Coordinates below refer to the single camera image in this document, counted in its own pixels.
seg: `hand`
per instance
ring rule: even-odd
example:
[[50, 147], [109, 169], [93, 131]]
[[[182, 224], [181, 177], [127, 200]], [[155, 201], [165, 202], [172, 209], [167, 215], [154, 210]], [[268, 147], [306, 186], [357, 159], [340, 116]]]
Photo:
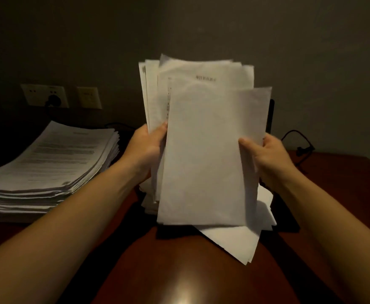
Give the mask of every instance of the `hand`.
[[151, 166], [158, 162], [161, 141], [168, 130], [167, 124], [167, 122], [164, 122], [150, 134], [148, 134], [147, 125], [138, 128], [119, 160], [124, 161], [130, 167], [134, 168], [139, 181], [143, 180], [147, 176]]
[[284, 145], [276, 137], [267, 133], [263, 139], [263, 146], [249, 138], [239, 138], [238, 142], [251, 153], [259, 176], [275, 192], [279, 192], [281, 185], [289, 177], [300, 173]]

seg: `wall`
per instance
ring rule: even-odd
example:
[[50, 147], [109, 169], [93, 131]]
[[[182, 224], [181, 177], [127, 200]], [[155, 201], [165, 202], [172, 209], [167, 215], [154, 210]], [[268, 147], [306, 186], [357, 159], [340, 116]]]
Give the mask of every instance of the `wall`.
[[[137, 62], [161, 52], [255, 65], [275, 135], [370, 158], [370, 0], [0, 0], [0, 121], [48, 122], [19, 86], [41, 83], [66, 87], [63, 119], [138, 126]], [[104, 109], [77, 108], [75, 86], [98, 86]]]

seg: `electrical outlet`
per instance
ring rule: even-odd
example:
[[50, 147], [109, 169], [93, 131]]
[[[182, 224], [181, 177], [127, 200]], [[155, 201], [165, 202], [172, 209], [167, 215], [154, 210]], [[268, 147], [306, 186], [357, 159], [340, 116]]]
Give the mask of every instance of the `electrical outlet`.
[[101, 100], [97, 87], [77, 87], [81, 106], [86, 109], [101, 109]]
[[63, 86], [40, 84], [20, 84], [20, 86], [29, 105], [44, 107], [48, 97], [56, 95], [61, 99], [60, 107], [69, 108]]

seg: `stack of paper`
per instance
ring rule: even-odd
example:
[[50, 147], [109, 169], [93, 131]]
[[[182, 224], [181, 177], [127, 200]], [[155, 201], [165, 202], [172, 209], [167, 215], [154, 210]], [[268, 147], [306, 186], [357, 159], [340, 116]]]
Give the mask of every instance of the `stack of paper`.
[[195, 225], [243, 264], [261, 230], [276, 222], [272, 194], [258, 185], [238, 138], [265, 134], [271, 88], [254, 88], [254, 67], [162, 55], [139, 63], [149, 131], [169, 120], [143, 206], [165, 225]]
[[45, 214], [119, 153], [114, 129], [82, 129], [50, 122], [16, 159], [0, 167], [0, 213]]

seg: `wooden desk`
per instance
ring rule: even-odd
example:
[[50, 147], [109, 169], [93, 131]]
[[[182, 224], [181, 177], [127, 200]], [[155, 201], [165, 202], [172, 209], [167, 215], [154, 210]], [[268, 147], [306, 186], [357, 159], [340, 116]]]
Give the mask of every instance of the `wooden desk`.
[[[314, 153], [302, 168], [308, 178], [370, 227], [369, 159]], [[131, 194], [102, 239], [116, 229], [135, 200]], [[23, 228], [0, 223], [0, 243]], [[304, 302], [294, 291], [299, 280], [301, 285], [319, 285], [316, 279], [325, 284], [314, 286], [316, 290], [325, 287], [350, 302], [304, 230], [266, 237], [280, 243], [286, 264], [271, 255], [271, 246], [263, 245], [267, 239], [260, 241], [247, 266], [200, 234], [174, 239], [158, 239], [156, 234], [157, 227], [152, 227], [122, 253], [92, 303], [299, 303], [299, 299]], [[293, 282], [289, 282], [291, 271], [295, 271]]]

